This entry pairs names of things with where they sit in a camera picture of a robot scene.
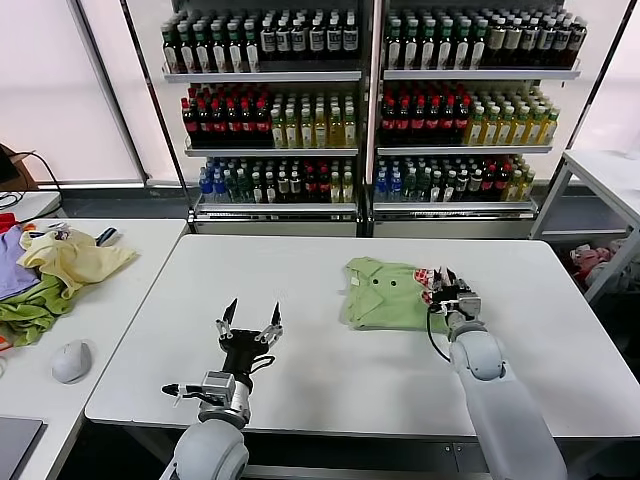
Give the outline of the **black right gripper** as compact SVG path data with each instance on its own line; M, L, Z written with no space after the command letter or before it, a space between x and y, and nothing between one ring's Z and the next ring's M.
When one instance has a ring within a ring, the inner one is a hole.
M454 271L441 266L434 271L432 290L434 292L431 295L429 311L441 313L444 310L460 311L459 299L462 294L469 292L469 287Z

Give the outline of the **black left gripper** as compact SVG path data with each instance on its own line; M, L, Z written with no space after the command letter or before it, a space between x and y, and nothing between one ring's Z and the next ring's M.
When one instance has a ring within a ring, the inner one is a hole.
M219 346L226 354L222 371L230 374L252 374L270 366L275 357L269 354L267 343L276 343L283 334L280 304L276 303L270 323L259 333L253 330L231 329L238 299L228 305L215 321Z

